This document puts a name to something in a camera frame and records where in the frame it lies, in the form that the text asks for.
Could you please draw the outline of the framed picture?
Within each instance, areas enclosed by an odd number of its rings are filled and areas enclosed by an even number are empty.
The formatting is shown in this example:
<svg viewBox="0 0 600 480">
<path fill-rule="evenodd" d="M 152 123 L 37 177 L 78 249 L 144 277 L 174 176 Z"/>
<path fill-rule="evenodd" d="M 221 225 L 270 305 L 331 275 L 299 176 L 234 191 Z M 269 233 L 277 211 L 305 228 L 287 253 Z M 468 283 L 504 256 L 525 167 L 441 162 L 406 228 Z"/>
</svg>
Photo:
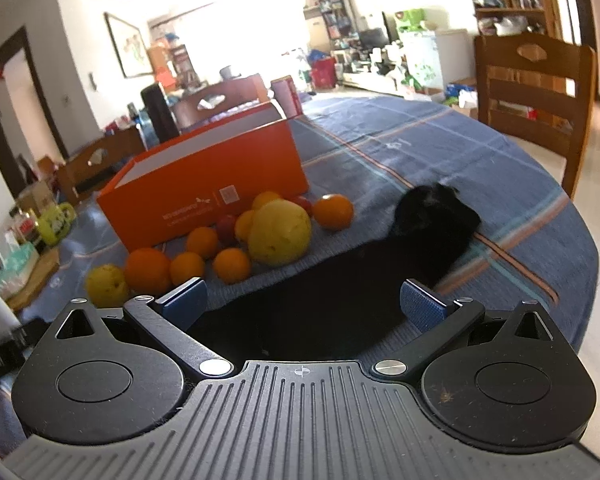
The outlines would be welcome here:
<svg viewBox="0 0 600 480">
<path fill-rule="evenodd" d="M 104 13 L 104 18 L 123 76 L 151 75 L 154 71 L 140 30 L 108 12 Z"/>
</svg>

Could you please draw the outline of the pink cup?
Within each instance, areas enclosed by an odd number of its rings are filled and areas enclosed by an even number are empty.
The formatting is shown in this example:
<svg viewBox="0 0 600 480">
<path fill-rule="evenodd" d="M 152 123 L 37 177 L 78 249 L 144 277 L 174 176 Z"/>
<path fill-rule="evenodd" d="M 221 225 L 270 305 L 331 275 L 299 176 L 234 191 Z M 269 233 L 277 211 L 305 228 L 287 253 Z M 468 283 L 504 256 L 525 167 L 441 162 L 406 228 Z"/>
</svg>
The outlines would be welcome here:
<svg viewBox="0 0 600 480">
<path fill-rule="evenodd" d="M 303 114 L 300 96 L 291 76 L 283 76 L 271 81 L 271 90 L 287 118 Z"/>
</svg>

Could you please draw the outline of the black cylinder speaker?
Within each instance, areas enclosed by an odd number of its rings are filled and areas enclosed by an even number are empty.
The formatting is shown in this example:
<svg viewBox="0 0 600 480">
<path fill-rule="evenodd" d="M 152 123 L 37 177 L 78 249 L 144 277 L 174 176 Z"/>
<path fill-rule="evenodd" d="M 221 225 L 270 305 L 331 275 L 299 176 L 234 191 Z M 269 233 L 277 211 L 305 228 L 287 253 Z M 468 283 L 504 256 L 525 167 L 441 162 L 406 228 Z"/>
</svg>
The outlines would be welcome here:
<svg viewBox="0 0 600 480">
<path fill-rule="evenodd" d="M 154 82 L 140 92 L 149 119 L 160 144 L 176 139 L 180 130 L 176 125 L 166 94 L 160 82 Z"/>
</svg>

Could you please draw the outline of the wooden chair far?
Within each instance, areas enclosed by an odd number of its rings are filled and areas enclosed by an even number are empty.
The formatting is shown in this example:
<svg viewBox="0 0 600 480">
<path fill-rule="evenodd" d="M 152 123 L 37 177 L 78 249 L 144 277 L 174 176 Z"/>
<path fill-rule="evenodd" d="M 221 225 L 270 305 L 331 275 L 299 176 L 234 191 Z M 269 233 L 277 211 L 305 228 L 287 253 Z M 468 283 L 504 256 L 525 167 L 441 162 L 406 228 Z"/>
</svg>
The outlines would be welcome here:
<svg viewBox="0 0 600 480">
<path fill-rule="evenodd" d="M 245 104 L 268 102 L 268 88 L 259 74 L 223 80 L 183 96 L 171 106 L 181 133 L 212 117 Z"/>
</svg>

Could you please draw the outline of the wooden chair left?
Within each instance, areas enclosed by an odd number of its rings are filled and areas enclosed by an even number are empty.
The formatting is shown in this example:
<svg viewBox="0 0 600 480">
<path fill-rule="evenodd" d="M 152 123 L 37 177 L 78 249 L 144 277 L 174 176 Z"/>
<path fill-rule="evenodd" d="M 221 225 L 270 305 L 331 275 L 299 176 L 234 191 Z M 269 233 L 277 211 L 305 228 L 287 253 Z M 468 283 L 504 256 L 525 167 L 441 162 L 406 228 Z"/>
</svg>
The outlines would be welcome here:
<svg viewBox="0 0 600 480">
<path fill-rule="evenodd" d="M 140 128 L 107 134 L 87 145 L 57 170 L 62 196 L 72 206 L 101 190 L 134 156 L 146 151 Z"/>
</svg>

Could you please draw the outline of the wooden chair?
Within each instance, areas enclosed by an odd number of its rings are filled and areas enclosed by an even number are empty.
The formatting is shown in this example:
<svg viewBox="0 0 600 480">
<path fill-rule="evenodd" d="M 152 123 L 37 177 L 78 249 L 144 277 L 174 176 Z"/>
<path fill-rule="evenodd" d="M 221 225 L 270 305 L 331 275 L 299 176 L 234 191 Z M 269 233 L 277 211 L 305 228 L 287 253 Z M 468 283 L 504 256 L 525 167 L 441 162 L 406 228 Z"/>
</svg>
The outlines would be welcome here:
<svg viewBox="0 0 600 480">
<path fill-rule="evenodd" d="M 134 156 L 146 151 L 140 128 L 107 134 L 87 145 L 57 170 L 62 196 L 72 206 L 101 190 Z"/>
<path fill-rule="evenodd" d="M 259 74 L 223 80 L 183 96 L 171 106 L 181 133 L 212 117 L 245 104 L 268 102 L 268 88 Z"/>
<path fill-rule="evenodd" d="M 597 54 L 541 34 L 475 38 L 478 119 L 565 161 L 576 195 L 592 126 Z"/>
</svg>

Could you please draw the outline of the large yellow pomelo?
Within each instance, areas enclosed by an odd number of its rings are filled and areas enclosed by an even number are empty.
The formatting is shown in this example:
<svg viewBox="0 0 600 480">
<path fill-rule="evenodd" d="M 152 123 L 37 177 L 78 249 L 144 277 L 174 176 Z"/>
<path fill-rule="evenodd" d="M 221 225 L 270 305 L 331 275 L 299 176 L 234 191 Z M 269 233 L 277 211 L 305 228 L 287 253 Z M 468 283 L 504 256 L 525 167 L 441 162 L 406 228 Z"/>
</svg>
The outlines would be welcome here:
<svg viewBox="0 0 600 480">
<path fill-rule="evenodd" d="M 311 236 L 311 219 L 302 207 L 289 200 L 272 200 L 254 213 L 248 252 L 265 266 L 286 266 L 306 254 Z"/>
</svg>

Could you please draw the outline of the red tomato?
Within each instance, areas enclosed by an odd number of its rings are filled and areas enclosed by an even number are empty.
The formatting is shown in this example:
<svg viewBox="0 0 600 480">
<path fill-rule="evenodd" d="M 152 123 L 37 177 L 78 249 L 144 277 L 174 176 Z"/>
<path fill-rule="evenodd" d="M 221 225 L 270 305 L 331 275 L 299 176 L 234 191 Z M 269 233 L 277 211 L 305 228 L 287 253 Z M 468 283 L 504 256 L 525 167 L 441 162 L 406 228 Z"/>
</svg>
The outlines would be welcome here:
<svg viewBox="0 0 600 480">
<path fill-rule="evenodd" d="M 309 217 L 312 217 L 312 204 L 304 196 L 296 196 L 290 199 L 291 202 L 300 206 Z"/>
<path fill-rule="evenodd" d="M 224 247 L 232 247 L 237 244 L 235 233 L 237 218 L 234 214 L 224 214 L 215 222 L 215 231 L 219 242 Z"/>
</svg>

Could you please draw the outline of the orange cardboard box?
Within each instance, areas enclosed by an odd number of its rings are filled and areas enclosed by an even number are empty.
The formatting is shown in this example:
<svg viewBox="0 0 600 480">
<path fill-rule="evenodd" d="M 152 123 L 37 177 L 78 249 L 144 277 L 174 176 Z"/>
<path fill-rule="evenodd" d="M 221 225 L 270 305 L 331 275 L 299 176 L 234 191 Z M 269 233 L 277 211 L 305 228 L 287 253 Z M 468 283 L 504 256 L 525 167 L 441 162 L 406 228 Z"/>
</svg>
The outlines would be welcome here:
<svg viewBox="0 0 600 480">
<path fill-rule="evenodd" d="M 262 192 L 308 189 L 291 121 L 270 101 L 135 156 L 97 203 L 132 252 L 241 214 Z"/>
</svg>

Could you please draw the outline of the large orange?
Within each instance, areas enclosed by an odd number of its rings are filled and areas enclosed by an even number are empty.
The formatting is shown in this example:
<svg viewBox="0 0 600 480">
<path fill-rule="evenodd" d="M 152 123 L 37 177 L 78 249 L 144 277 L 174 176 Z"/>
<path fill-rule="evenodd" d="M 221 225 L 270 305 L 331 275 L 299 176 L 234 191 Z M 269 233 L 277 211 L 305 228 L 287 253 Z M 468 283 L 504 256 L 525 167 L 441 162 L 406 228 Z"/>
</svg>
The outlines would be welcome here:
<svg viewBox="0 0 600 480">
<path fill-rule="evenodd" d="M 161 296 L 172 286 L 171 260 L 155 248 L 134 250 L 126 258 L 123 274 L 133 292 Z"/>
</svg>

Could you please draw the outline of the tissue pack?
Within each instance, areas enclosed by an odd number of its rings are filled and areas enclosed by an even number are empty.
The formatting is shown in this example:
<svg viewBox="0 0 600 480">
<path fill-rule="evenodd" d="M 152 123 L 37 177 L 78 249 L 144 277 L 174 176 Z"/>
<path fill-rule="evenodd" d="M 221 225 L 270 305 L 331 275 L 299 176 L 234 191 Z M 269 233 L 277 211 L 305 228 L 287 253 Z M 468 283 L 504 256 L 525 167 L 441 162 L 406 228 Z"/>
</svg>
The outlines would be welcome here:
<svg viewBox="0 0 600 480">
<path fill-rule="evenodd" d="M 6 259 L 0 271 L 0 296 L 9 300 L 27 285 L 38 262 L 38 251 L 31 243 L 21 245 Z"/>
</svg>

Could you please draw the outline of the green mug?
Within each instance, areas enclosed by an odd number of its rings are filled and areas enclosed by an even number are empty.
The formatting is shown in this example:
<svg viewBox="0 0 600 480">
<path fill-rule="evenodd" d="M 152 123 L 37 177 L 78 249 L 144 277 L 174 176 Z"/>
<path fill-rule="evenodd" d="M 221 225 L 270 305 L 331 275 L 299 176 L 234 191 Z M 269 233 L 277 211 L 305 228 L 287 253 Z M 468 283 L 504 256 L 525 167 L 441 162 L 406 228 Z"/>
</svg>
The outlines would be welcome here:
<svg viewBox="0 0 600 480">
<path fill-rule="evenodd" d="M 76 211 L 67 202 L 47 207 L 36 220 L 36 228 L 42 241 L 50 247 L 56 246 L 66 237 L 76 220 Z"/>
</svg>

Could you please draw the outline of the black cloth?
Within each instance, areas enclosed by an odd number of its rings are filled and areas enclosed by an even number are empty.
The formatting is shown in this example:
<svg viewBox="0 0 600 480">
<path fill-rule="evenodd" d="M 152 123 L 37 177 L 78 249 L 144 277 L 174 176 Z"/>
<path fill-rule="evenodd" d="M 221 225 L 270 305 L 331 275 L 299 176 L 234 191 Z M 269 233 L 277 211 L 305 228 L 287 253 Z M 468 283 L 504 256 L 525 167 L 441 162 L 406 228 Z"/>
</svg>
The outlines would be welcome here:
<svg viewBox="0 0 600 480">
<path fill-rule="evenodd" d="M 396 204 L 388 235 L 442 252 L 453 259 L 466 252 L 481 224 L 480 216 L 458 197 L 457 188 L 441 183 L 417 185 Z"/>
</svg>

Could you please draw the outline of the small yellow fruit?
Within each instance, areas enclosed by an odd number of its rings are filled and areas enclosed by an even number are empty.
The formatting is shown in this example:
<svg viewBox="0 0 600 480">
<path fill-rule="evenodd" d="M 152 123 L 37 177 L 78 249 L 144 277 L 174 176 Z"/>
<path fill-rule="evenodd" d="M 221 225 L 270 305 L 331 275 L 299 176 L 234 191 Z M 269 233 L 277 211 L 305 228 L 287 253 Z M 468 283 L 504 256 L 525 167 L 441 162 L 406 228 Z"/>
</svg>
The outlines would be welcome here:
<svg viewBox="0 0 600 480">
<path fill-rule="evenodd" d="M 122 307 L 130 298 L 129 285 L 126 284 L 120 266 L 107 263 L 88 272 L 85 279 L 88 299 L 98 308 Z"/>
</svg>

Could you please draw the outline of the wooden chair right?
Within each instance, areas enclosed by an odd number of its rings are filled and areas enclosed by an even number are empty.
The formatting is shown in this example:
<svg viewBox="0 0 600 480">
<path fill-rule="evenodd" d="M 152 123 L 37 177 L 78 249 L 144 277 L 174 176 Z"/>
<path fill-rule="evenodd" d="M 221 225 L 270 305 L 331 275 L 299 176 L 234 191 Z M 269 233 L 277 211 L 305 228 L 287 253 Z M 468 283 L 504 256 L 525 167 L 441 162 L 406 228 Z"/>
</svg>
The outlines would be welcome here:
<svg viewBox="0 0 600 480">
<path fill-rule="evenodd" d="M 565 161 L 576 195 L 592 126 L 597 54 L 541 34 L 475 38 L 478 119 Z"/>
</svg>

